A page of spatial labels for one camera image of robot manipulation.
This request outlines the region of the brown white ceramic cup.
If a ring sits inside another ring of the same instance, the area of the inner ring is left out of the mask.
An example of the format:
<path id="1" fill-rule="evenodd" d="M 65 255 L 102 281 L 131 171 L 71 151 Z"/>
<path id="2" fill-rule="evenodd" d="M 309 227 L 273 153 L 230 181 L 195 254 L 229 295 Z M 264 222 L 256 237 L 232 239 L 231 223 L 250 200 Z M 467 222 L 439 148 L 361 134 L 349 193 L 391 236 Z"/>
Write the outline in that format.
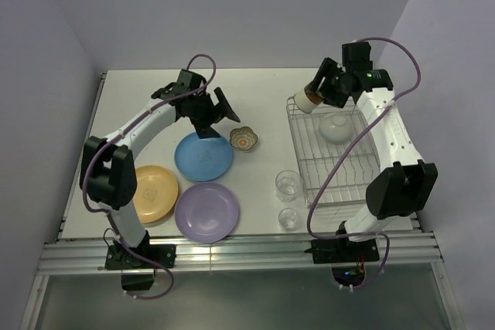
<path id="1" fill-rule="evenodd" d="M 296 107 L 305 114 L 311 114 L 322 102 L 323 99 L 305 88 L 294 96 Z"/>

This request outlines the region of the flower patterned small dish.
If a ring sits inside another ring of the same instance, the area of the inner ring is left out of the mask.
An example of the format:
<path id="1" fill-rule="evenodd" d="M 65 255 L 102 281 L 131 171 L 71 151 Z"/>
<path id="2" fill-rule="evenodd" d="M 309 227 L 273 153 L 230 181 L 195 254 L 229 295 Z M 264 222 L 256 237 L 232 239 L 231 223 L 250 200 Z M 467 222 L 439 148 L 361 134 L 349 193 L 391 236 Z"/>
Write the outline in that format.
<path id="1" fill-rule="evenodd" d="M 258 143 L 258 136 L 250 127 L 243 126 L 230 131 L 229 143 L 236 150 L 250 151 Z"/>

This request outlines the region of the white ceramic bowl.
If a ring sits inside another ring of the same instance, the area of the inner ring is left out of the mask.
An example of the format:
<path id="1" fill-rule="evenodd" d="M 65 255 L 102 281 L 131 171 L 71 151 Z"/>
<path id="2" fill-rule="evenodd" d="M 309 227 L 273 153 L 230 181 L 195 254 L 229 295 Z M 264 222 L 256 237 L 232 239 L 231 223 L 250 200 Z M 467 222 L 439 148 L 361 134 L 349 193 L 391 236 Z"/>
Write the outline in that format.
<path id="1" fill-rule="evenodd" d="M 332 144 L 342 145 L 347 143 L 352 135 L 353 128 L 348 114 L 327 114 L 319 122 L 319 134 Z"/>

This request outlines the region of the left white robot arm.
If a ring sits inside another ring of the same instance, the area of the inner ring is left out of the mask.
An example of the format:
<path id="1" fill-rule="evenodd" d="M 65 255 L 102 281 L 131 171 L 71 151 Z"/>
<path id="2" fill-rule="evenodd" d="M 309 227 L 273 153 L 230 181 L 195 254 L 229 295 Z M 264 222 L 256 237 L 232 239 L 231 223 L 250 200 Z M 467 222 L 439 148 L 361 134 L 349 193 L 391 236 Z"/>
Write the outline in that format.
<path id="1" fill-rule="evenodd" d="M 139 221 L 133 198 L 137 190 L 135 159 L 162 131 L 186 117 L 199 138 L 217 138 L 212 127 L 224 118 L 240 118 L 217 87 L 191 70 L 180 70 L 176 81 L 159 88 L 150 101 L 123 127 L 104 138 L 84 143 L 80 166 L 82 200 L 89 213 L 106 216 L 114 243 L 132 267 L 153 262 L 149 233 Z"/>

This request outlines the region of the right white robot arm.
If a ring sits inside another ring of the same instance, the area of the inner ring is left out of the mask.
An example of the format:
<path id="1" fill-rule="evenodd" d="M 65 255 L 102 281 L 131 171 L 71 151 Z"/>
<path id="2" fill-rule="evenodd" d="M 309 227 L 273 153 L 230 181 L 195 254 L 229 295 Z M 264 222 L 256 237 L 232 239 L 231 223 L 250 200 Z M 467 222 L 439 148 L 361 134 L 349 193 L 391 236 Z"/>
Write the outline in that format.
<path id="1" fill-rule="evenodd" d="M 398 110 L 398 101 L 418 88 L 396 92 L 386 70 L 374 68 L 367 37 L 342 46 L 342 59 L 327 57 L 316 75 L 294 96 L 297 108 L 310 114 L 320 104 L 342 108 L 348 100 L 363 115 L 365 128 L 351 141 L 323 182 L 326 189 L 346 157 L 367 134 L 377 151 L 380 172 L 365 192 L 365 205 L 340 227 L 336 255 L 352 260 L 362 241 L 380 235 L 391 222 L 424 209 L 438 177 L 413 144 Z"/>

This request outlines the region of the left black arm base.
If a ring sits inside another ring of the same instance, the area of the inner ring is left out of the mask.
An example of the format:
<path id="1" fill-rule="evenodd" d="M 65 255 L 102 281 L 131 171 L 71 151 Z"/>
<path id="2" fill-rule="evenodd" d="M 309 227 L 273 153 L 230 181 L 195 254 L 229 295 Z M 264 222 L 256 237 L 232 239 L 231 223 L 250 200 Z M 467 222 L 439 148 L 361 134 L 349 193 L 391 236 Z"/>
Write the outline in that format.
<path id="1" fill-rule="evenodd" d="M 176 259 L 176 245 L 147 245 L 137 249 L 125 248 L 119 243 L 108 247 L 104 269 L 121 273 L 121 288 L 130 296 L 140 300 L 152 300 L 167 295 L 175 284 L 171 272 Z M 160 294 L 146 294 L 153 284 L 159 270 L 169 275 L 166 289 Z"/>

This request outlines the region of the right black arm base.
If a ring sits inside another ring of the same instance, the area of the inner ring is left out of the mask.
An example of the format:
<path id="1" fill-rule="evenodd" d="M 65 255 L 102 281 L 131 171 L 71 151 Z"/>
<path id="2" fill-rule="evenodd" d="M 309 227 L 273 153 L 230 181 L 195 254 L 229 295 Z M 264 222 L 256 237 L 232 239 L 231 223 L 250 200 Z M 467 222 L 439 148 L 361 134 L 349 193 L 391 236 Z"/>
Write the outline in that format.
<path id="1" fill-rule="evenodd" d="M 380 255 L 375 239 L 354 242 L 349 237 L 310 241 L 304 253 L 312 257 L 314 264 L 342 264 L 331 269 L 339 289 L 352 291 L 361 286 L 366 278 L 366 262 L 378 262 Z"/>

